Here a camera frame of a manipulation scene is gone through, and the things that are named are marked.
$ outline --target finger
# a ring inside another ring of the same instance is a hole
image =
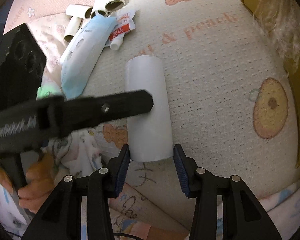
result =
[[[0,184],[4,187],[10,194],[13,193],[12,183],[9,179],[7,173],[3,170],[0,165]]]
[[[26,173],[26,178],[29,180],[39,180],[50,177],[53,163],[53,157],[51,154],[45,153],[41,161],[31,165]]]
[[[54,188],[54,184],[52,178],[33,180],[27,186],[19,189],[18,195],[20,198],[35,199],[35,198],[42,197],[47,192],[52,191],[53,188]]]
[[[22,208],[29,209],[32,213],[37,213],[38,210],[41,208],[42,204],[46,201],[48,198],[50,192],[44,194],[40,198],[36,199],[20,199],[19,200],[19,206]]]

